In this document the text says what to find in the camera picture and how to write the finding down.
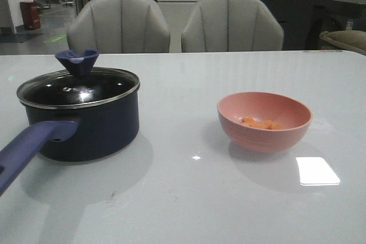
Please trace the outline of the red bin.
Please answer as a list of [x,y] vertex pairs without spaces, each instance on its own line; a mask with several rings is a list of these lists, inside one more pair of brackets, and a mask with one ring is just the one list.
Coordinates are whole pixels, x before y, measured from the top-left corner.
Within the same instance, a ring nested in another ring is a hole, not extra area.
[[20,2],[23,25],[26,30],[35,30],[41,27],[37,3],[34,1]]

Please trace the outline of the left grey upholstered chair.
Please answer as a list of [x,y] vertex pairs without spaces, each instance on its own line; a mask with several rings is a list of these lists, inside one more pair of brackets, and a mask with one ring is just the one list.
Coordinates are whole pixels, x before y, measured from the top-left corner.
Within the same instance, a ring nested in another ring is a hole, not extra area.
[[77,53],[168,53],[170,31],[154,0],[92,0],[67,31],[67,44]]

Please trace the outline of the black appliance cabinet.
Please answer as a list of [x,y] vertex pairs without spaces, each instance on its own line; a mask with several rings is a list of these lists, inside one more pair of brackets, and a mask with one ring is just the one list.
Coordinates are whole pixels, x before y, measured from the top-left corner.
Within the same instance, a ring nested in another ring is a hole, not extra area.
[[365,0],[317,0],[313,5],[306,50],[320,48],[323,31],[365,31]]

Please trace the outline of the grey upholstered chair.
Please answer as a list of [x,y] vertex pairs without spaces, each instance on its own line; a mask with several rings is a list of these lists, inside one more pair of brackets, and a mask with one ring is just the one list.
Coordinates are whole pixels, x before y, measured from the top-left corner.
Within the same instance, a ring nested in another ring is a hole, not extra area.
[[281,51],[284,31],[260,0],[201,0],[181,33],[183,53]]
[[67,31],[67,44],[77,53],[168,53],[170,31],[154,0],[92,0]]

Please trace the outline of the dark blue saucepan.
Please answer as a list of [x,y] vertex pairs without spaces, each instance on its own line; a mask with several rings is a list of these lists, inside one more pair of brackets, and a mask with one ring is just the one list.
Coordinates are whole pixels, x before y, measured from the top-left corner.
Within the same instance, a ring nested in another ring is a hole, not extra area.
[[28,127],[1,150],[1,191],[36,154],[63,162],[91,161],[123,149],[139,131],[138,90],[82,109],[24,107]]

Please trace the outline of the beige sofa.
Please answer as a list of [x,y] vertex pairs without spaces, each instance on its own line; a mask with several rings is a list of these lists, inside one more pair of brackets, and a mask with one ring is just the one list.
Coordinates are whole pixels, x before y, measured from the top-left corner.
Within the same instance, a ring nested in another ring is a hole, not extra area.
[[327,50],[346,50],[365,55],[365,32],[360,30],[323,31],[319,46]]

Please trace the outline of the glass lid blue knob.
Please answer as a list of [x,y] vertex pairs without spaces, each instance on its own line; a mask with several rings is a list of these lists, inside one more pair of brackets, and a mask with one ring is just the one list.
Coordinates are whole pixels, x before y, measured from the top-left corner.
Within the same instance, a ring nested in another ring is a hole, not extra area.
[[127,70],[95,67],[100,52],[65,50],[55,54],[63,70],[32,78],[19,86],[19,101],[39,109],[82,109],[121,99],[140,87],[139,77]]

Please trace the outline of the right grey upholstered chair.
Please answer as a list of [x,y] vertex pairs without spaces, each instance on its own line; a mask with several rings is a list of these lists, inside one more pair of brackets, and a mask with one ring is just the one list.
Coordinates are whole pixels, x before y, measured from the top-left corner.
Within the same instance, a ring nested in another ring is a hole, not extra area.
[[201,0],[181,33],[183,53],[281,51],[284,31],[260,0]]

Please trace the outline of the orange ham pieces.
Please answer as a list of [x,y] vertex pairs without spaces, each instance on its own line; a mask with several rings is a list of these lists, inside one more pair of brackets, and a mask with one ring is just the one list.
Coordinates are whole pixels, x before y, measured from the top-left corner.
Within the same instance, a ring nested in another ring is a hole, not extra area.
[[242,119],[241,124],[248,127],[253,127],[257,129],[264,129],[264,130],[282,130],[284,126],[281,124],[267,119],[267,120],[257,120],[254,117],[246,116]]

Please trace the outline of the pink plastic bowl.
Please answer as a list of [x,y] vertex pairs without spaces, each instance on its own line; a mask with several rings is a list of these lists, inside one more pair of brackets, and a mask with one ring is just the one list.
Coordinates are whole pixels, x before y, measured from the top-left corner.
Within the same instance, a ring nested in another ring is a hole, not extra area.
[[[217,104],[218,117],[225,134],[241,147],[275,153],[297,144],[308,130],[312,113],[303,103],[280,94],[241,92],[228,95]],[[264,130],[244,126],[244,117],[273,120],[282,130]]]

